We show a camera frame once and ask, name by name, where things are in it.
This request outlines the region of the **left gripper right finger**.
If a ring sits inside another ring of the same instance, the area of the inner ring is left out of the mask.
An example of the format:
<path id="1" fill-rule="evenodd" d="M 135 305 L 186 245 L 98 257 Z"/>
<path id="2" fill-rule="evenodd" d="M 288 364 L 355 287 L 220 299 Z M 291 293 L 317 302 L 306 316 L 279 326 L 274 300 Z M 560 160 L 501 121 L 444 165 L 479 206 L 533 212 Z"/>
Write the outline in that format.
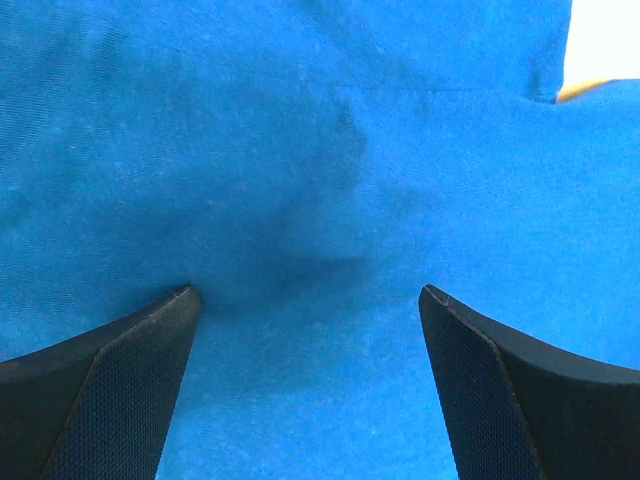
<path id="1" fill-rule="evenodd" d="M 425 286 L 422 329 L 461 479 L 637 480 L 639 373 Z"/>

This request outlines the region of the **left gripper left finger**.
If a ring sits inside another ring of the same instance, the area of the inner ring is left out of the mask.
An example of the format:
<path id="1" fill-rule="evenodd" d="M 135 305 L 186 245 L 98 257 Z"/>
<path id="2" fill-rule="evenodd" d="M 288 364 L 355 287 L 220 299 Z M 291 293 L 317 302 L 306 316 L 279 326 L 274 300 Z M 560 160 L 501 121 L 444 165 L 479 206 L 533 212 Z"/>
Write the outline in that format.
<path id="1" fill-rule="evenodd" d="M 2 478 L 155 478 L 201 308 L 185 286 L 2 362 Z"/>

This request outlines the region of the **dark blue t shirt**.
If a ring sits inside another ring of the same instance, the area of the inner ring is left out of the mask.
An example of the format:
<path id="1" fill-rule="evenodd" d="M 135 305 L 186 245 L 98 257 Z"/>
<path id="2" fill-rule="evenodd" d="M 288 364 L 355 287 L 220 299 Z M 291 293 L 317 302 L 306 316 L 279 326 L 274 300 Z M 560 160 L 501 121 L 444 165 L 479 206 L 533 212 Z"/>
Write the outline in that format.
<path id="1" fill-rule="evenodd" d="M 185 284 L 163 479 L 452 479 L 433 284 L 639 365 L 639 85 L 576 1 L 5 1 L 1 356 Z"/>

